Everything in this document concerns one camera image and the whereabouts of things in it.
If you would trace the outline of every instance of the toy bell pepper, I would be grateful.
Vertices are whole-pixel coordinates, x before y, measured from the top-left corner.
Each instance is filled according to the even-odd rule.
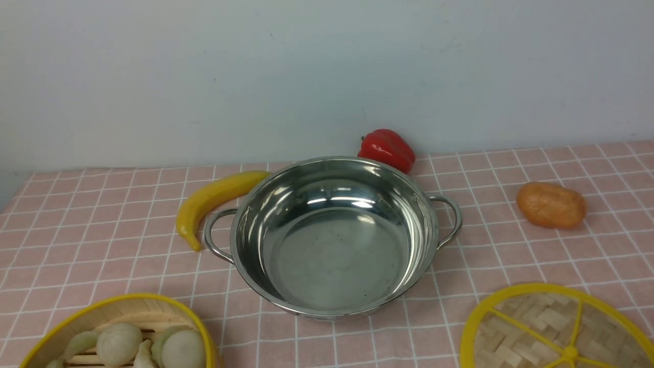
[[[415,153],[411,147],[390,129],[377,129],[361,138],[362,158],[382,162],[408,174],[415,163]]]

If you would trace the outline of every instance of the yellow banana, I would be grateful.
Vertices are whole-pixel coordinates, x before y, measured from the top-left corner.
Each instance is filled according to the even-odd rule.
[[[191,194],[177,212],[177,234],[184,238],[194,251],[202,245],[196,238],[199,222],[207,213],[219,205],[249,193],[269,172],[248,171],[218,179]]]

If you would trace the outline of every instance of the bamboo steamer lid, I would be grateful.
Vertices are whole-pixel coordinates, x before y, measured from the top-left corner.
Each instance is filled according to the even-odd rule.
[[[654,367],[654,345],[606,303],[551,284],[508,287],[472,312],[462,368]]]

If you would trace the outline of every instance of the grid pattern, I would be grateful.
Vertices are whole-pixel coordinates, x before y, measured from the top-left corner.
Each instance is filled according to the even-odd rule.
[[[522,282],[586,291],[654,335],[654,141],[423,155],[412,175],[426,193],[461,205],[464,229],[399,301],[334,325],[280,312],[228,263],[174,235],[177,209],[196,189],[287,164],[33,174],[0,214],[0,367],[17,366],[70,314],[127,292],[193,308],[227,367],[239,368],[458,367],[474,306]],[[559,231],[526,222],[514,201],[526,181],[584,194],[583,225]],[[446,234],[451,214],[437,214]],[[213,229],[222,248],[230,221]]]

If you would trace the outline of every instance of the steamer basket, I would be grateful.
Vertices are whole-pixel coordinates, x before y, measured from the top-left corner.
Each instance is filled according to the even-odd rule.
[[[652,368],[654,346],[624,315],[575,289],[508,287],[472,312],[462,368]]]
[[[130,322],[152,339],[168,327],[185,325],[199,331],[204,340],[207,368],[224,368],[224,363],[202,320],[182,303],[156,294],[127,294],[93,304],[61,322],[29,352],[20,368],[43,368],[59,358],[66,344],[84,331],[102,331],[116,322]],[[66,362],[67,367],[104,367],[95,348]]]

